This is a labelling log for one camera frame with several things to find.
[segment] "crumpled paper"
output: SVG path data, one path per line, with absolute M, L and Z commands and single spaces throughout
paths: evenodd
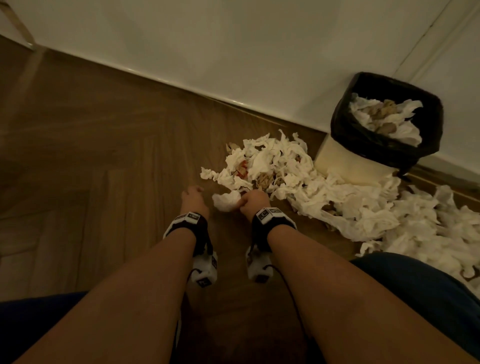
M 219 211 L 230 212 L 233 210 L 237 202 L 241 199 L 240 192 L 232 191 L 229 194 L 213 194 L 213 206 Z
M 412 113 L 412 107 L 405 105 L 405 111 Z M 270 134 L 244 140 L 244 147 L 232 150 L 220 173 L 202 168 L 203 179 L 232 190 L 215 197 L 215 206 L 215 200 L 222 199 L 227 202 L 220 203 L 220 209 L 230 211 L 239 192 L 251 190 L 262 173 L 272 174 L 266 188 L 271 199 L 287 199 L 298 214 L 317 218 L 346 238 L 363 242 L 359 256 L 382 250 L 414 257 L 459 279 L 480 298 L 480 279 L 467 282 L 475 275 L 474 267 L 480 267 L 480 214 L 466 206 L 457 208 L 450 187 L 441 186 L 431 196 L 410 186 L 411 192 L 398 196 L 400 179 L 393 176 L 374 186 L 345 183 L 334 173 L 321 175 L 297 135 L 289 141 L 280 133 L 280 140 Z M 242 180 L 233 173 L 244 161 L 248 174 Z M 331 206 L 335 214 L 327 211 Z
M 418 146 L 422 138 L 420 130 L 406 119 L 413 117 L 413 110 L 421 107 L 419 100 L 406 100 L 396 105 L 391 100 L 381 102 L 358 95 L 350 102 L 350 111 L 364 128 L 411 146 Z

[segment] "black wristband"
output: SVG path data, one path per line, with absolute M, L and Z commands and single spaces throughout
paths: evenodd
M 276 207 L 264 207 L 252 220 L 252 249 L 256 245 L 261 252 L 272 252 L 267 237 L 271 229 L 278 225 L 288 225 L 297 229 L 295 222 Z
M 202 255 L 207 249 L 208 255 L 213 254 L 213 245 L 208 235 L 208 222 L 200 214 L 196 212 L 188 212 L 184 215 L 177 216 L 165 231 L 163 238 L 168 236 L 172 231 L 179 228 L 187 228 L 193 232 L 196 238 L 193 256 Z

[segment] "wooden floor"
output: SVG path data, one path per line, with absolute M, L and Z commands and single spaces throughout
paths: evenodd
M 0 37 L 0 300 L 83 291 L 160 240 L 189 184 L 221 170 L 225 143 L 299 132 L 314 157 L 324 135 L 51 50 Z M 293 214 L 345 258 L 354 246 Z M 187 288 L 181 363 L 301 362 L 305 344 L 284 283 L 247 279 L 249 226 L 212 209 L 218 282 Z

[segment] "hand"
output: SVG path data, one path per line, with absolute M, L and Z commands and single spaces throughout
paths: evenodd
M 181 193 L 180 215 L 186 214 L 187 212 L 196 212 L 208 221 L 210 210 L 205 205 L 204 197 L 202 196 L 203 190 L 200 186 L 190 186 L 186 191 Z
M 244 214 L 250 222 L 252 222 L 255 214 L 264 207 L 271 206 L 268 195 L 262 190 L 248 191 L 242 196 L 235 206 L 235 208 L 240 209 L 240 212 Z

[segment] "person's left hand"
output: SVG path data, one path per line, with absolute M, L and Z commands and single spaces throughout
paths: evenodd
M 210 210 L 205 205 L 204 197 L 202 196 L 203 190 L 200 186 L 190 186 L 186 191 L 181 193 L 182 203 L 180 215 L 186 214 L 187 212 L 196 212 L 208 220 Z

